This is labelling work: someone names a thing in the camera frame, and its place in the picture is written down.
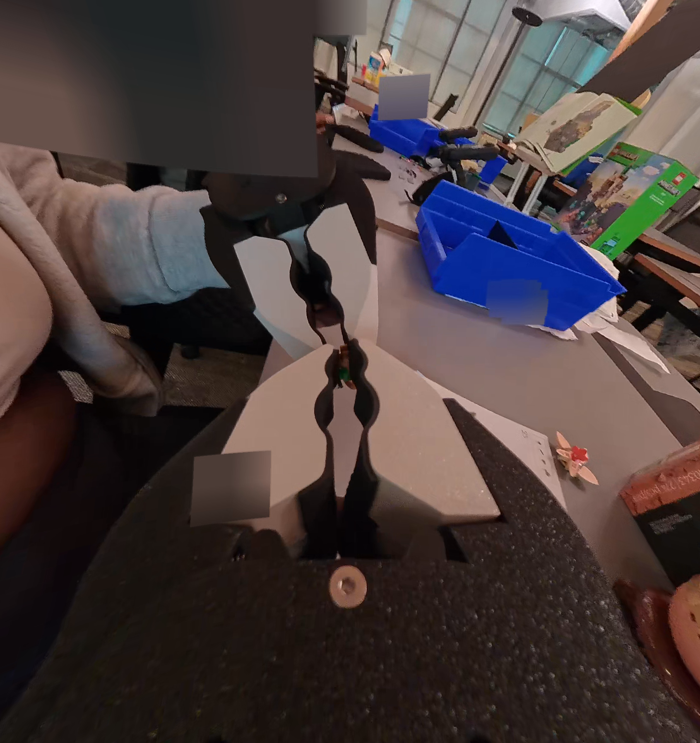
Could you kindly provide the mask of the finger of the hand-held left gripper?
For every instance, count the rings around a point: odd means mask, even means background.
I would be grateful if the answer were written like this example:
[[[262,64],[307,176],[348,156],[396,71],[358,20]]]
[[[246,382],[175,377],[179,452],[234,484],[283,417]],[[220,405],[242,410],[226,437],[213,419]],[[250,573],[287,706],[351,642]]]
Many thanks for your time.
[[[291,358],[330,346],[317,329],[315,308],[302,283],[305,273],[286,241],[252,236],[237,243],[234,252],[253,314]]]
[[[306,229],[312,259],[328,271],[328,291],[351,339],[376,343],[379,330],[378,270],[371,262],[348,205],[325,209]]]

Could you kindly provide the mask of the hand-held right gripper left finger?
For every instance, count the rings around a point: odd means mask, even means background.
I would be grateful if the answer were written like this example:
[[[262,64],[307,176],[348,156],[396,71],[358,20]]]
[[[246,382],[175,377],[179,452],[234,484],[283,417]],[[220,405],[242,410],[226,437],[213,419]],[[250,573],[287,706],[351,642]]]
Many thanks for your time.
[[[329,508],[335,359],[332,346],[320,346],[250,395],[222,451],[241,480],[229,519],[319,519]]]

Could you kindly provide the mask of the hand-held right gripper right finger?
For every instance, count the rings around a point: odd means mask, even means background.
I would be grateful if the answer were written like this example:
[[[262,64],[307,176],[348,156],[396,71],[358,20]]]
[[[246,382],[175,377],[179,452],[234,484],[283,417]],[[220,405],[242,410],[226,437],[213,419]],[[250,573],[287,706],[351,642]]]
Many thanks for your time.
[[[471,524],[501,512],[440,394],[365,339],[353,341],[356,416],[379,527]]]

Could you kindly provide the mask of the person's left forearm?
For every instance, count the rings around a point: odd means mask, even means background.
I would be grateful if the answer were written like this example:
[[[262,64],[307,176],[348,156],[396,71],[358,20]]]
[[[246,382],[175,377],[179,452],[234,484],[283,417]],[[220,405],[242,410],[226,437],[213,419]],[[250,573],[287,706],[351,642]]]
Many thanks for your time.
[[[60,185],[53,241],[97,307],[170,304],[229,287],[206,249],[205,190]]]

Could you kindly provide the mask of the instruction booklet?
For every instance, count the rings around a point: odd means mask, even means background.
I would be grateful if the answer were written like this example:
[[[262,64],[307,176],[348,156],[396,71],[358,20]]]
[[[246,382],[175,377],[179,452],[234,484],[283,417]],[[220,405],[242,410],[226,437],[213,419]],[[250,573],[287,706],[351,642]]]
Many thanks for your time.
[[[483,406],[475,404],[433,380],[421,376],[442,398],[452,399],[461,405],[466,412],[473,414],[478,422],[494,435],[505,447],[516,455],[531,472],[549,489],[553,497],[566,511],[567,504],[561,489],[561,482],[556,471],[549,441],[546,435],[531,430],[494,413]]]

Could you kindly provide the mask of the large blue bin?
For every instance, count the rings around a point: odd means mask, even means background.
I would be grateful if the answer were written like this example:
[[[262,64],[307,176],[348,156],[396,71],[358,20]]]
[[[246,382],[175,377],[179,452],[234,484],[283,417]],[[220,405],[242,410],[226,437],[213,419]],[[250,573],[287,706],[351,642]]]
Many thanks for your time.
[[[509,324],[567,331],[625,291],[568,234],[448,181],[416,222],[432,288]]]

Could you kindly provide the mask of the toy flower piece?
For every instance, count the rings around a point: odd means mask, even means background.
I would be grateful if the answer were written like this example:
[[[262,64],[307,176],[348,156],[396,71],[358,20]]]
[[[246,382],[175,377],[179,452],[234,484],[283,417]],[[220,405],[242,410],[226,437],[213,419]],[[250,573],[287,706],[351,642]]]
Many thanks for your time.
[[[589,455],[585,448],[569,443],[568,439],[556,431],[556,456],[568,476],[575,480],[582,480],[592,485],[599,485],[599,481],[588,467]]]

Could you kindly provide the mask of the yellow carton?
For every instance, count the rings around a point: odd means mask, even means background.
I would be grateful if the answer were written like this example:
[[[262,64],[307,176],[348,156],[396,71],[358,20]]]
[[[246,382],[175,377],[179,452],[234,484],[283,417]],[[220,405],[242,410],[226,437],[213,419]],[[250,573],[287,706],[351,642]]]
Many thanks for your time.
[[[388,48],[381,48],[370,53],[367,64],[363,68],[363,82],[367,87],[378,88],[380,78],[385,74],[392,52]]]

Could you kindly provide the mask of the white plastic bag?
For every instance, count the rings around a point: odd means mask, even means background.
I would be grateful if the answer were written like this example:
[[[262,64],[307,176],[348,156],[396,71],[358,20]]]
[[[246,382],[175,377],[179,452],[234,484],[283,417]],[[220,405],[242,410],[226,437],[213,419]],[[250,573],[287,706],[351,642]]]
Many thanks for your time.
[[[664,357],[641,335],[621,329],[618,323],[617,304],[615,300],[606,302],[596,311],[589,313],[568,330],[556,330],[542,325],[529,325],[531,329],[542,330],[554,337],[573,341],[577,339],[577,331],[584,334],[602,337],[615,346],[618,346],[634,357],[653,366],[663,375],[670,375],[670,368]]]

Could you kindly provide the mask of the person's torso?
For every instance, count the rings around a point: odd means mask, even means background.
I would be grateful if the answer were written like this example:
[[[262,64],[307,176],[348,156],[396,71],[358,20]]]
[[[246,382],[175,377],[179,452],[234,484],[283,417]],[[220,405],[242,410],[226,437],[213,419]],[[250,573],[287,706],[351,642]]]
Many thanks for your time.
[[[104,327],[53,241],[63,179],[50,153],[0,143],[0,420],[49,339],[113,408],[153,416],[159,372]]]

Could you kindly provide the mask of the pale toy box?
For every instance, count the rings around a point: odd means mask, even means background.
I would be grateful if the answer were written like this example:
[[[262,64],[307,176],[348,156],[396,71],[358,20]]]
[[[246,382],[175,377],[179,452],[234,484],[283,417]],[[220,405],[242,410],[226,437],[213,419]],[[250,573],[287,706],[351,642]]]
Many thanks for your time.
[[[568,94],[522,128],[519,149],[535,153],[551,172],[564,172],[610,140],[641,114],[641,108],[610,94]]]

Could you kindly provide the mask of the brown round toy base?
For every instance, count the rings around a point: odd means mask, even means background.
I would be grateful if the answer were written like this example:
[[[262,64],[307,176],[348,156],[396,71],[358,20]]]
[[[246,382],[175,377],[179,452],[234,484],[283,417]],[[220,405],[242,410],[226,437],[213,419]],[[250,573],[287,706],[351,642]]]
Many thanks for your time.
[[[683,663],[671,636],[670,593],[642,589],[626,580],[615,581],[613,588],[649,664],[700,732],[700,685]]]

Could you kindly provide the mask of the black floor lamp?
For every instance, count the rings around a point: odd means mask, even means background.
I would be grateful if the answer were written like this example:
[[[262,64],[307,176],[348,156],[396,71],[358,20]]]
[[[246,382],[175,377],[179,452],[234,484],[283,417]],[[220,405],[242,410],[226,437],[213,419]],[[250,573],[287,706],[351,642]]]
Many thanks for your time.
[[[492,125],[487,119],[494,107],[496,91],[500,86],[503,75],[510,65],[511,59],[517,50],[522,37],[531,28],[542,25],[543,19],[532,8],[532,2],[514,2],[511,8],[511,17],[503,29],[493,55],[493,70],[486,83],[484,98],[480,110],[476,115],[476,123],[489,134],[498,137],[506,136],[506,130]]]

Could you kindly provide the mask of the brown table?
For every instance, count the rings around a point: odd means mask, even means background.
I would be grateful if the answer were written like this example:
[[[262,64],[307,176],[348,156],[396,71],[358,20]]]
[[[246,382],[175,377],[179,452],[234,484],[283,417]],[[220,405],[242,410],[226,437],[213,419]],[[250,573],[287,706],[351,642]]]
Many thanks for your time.
[[[652,289],[653,302],[660,297],[668,305],[691,302],[700,309],[700,253],[688,245],[648,228],[636,241],[632,267]]]

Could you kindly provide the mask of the dark panel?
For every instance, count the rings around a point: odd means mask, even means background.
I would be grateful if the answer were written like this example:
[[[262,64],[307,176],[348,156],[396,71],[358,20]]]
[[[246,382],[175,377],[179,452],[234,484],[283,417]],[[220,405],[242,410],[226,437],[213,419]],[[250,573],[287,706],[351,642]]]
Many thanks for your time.
[[[700,51],[700,1],[674,6],[579,92],[632,102]]]

